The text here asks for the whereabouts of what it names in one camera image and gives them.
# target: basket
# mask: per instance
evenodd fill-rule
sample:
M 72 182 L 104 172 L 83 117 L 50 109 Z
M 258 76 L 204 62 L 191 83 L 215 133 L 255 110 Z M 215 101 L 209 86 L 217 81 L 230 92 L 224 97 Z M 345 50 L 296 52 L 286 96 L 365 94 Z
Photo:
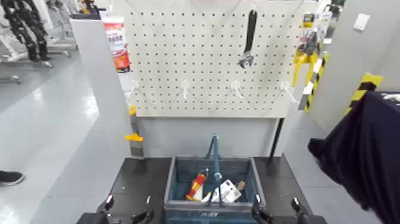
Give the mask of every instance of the basket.
M 214 146 L 214 160 L 210 152 Z M 257 223 L 251 215 L 255 196 L 260 196 L 260 207 L 265 206 L 263 189 L 253 158 L 219 158 L 217 135 L 214 134 L 206 157 L 174 157 L 171 161 L 164 196 L 164 220 L 166 223 Z M 203 192 L 213 192 L 221 181 L 233 183 L 245 181 L 246 186 L 234 203 L 202 203 L 186 201 L 192 181 L 200 170 L 209 169 Z

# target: wall switch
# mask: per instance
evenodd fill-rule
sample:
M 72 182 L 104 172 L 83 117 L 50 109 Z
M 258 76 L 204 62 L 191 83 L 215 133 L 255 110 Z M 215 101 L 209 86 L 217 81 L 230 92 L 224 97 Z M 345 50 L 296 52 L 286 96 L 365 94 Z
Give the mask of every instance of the wall switch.
M 371 17 L 370 15 L 359 13 L 359 15 L 357 16 L 357 19 L 355 20 L 353 28 L 355 30 L 363 31 L 365 29 L 370 17 Z

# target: black shoe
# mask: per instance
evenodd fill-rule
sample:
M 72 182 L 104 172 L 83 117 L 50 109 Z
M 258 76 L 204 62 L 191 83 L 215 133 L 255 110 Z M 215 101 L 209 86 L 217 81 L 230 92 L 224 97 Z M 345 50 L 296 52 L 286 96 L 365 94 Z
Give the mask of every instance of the black shoe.
M 11 186 L 20 183 L 25 176 L 20 172 L 0 171 L 0 185 Z

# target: basket handle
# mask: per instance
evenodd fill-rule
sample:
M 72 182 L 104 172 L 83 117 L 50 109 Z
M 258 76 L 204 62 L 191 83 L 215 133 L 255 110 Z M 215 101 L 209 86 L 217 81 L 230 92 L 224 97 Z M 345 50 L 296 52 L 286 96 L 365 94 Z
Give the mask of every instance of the basket handle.
M 205 158 L 210 158 L 211 156 L 211 151 L 214 148 L 214 179 L 217 184 L 218 188 L 218 193 L 220 197 L 220 207 L 223 207 L 222 205 L 222 198 L 221 198 L 221 180 L 222 180 L 222 174 L 220 172 L 220 155 L 218 153 L 218 135 L 214 133 L 212 135 L 211 143 L 210 143 L 210 148 L 208 149 L 208 153 L 205 155 Z M 211 200 L 213 198 L 214 191 L 211 193 L 210 198 L 208 199 L 207 205 L 211 205 Z

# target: black wrench handle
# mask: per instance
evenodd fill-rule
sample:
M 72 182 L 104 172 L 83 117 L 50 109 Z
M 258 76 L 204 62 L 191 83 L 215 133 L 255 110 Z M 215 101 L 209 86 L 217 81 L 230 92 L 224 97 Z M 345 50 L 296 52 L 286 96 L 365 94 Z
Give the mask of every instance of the black wrench handle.
M 255 10 L 251 10 L 249 13 L 249 23 L 247 25 L 247 38 L 246 38 L 245 52 L 250 51 L 251 47 L 253 46 L 253 38 L 254 38 L 256 22 L 257 22 L 257 12 Z

